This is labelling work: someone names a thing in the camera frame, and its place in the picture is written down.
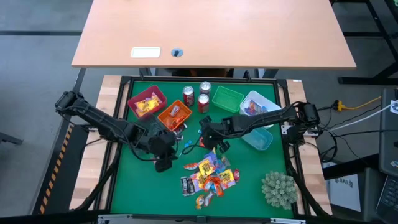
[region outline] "wooden table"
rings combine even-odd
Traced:
[[[72,66],[356,67],[329,0],[95,0]]]
[[[99,92],[98,102],[96,107],[105,111],[111,116],[115,110],[115,102],[118,96],[119,86],[121,82],[120,76],[104,77],[101,90]],[[289,91],[290,101],[305,101],[305,93],[301,80],[287,80],[287,86]],[[124,105],[127,99],[127,89],[124,88],[123,97],[121,100],[121,106],[119,110],[119,118],[122,118]],[[282,106],[284,103],[284,92],[282,88],[279,89]],[[98,139],[98,133],[89,133],[87,142]],[[305,137],[306,142],[316,144],[315,140],[310,137]],[[104,152],[106,148],[106,142],[100,141],[86,147],[83,159],[80,165],[80,171],[76,180],[75,190],[73,193],[70,208],[76,208],[79,206],[84,199],[90,194],[95,187],[100,177],[101,166],[103,164]],[[112,153],[109,157],[109,163],[113,159],[114,150],[116,144],[113,144]],[[311,145],[300,146],[300,155],[302,161],[302,169],[305,177],[305,183],[315,200],[322,206],[322,208],[331,214],[330,202],[325,187],[325,181],[323,179],[322,167],[320,164],[318,151]],[[101,198],[99,208],[104,208],[105,201],[108,193],[108,185],[105,186]],[[303,203],[301,196],[298,197],[298,211],[300,214],[304,214]]]

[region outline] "soda can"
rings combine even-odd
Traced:
[[[200,84],[200,94],[206,94],[210,97],[210,90],[211,90],[211,84],[210,82],[204,81]]]
[[[182,89],[182,97],[187,106],[192,106],[195,103],[195,92],[192,86],[186,86]]]
[[[209,111],[210,100],[206,94],[201,94],[198,97],[198,111],[199,113],[207,113]]]

